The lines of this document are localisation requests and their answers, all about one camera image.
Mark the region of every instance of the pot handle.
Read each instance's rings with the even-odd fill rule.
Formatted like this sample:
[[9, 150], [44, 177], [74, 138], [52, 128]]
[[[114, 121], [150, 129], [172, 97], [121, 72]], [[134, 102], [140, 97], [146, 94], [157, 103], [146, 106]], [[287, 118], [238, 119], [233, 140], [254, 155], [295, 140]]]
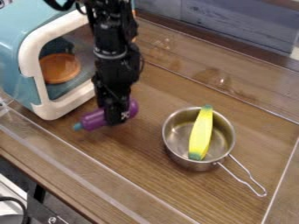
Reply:
[[232, 155], [229, 155], [229, 158], [234, 161], [234, 163], [238, 165], [238, 167], [246, 172], [246, 175], [249, 177], [249, 179], [252, 180], [252, 182], [256, 184], [256, 186], [261, 189], [262, 193], [258, 193], [254, 188], [252, 187], [252, 185], [244, 181], [242, 179], [240, 179], [232, 172], [230, 170], [224, 166], [224, 164], [221, 164], [220, 162], [217, 162], [217, 165], [225, 170], [225, 172], [230, 175], [230, 177], [242, 185], [245, 185], [249, 190], [256, 194], [257, 197], [265, 197], [266, 196], [266, 189], [256, 182], [256, 180], [253, 179], [248, 169], [245, 168], [245, 166], [232, 157]]

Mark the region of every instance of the stainless steel pot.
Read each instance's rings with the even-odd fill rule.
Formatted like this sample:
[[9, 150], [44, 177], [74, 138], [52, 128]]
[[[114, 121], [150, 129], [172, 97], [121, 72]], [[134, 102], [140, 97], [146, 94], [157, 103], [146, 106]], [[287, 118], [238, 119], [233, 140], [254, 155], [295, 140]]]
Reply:
[[[250, 189], [257, 197], [265, 197], [265, 188], [254, 181], [248, 169], [229, 154], [234, 145], [236, 134], [229, 120], [216, 111], [212, 112], [212, 133], [206, 156], [201, 161], [188, 159], [189, 135], [200, 110], [200, 107], [182, 108], [174, 111], [166, 118], [162, 124], [162, 141], [166, 154], [177, 165], [193, 171], [205, 172], [216, 166], [220, 166], [236, 181]], [[249, 179], [260, 188], [261, 193], [258, 193], [252, 185], [241, 180], [224, 166], [222, 161], [225, 157], [229, 157], [244, 169]]]

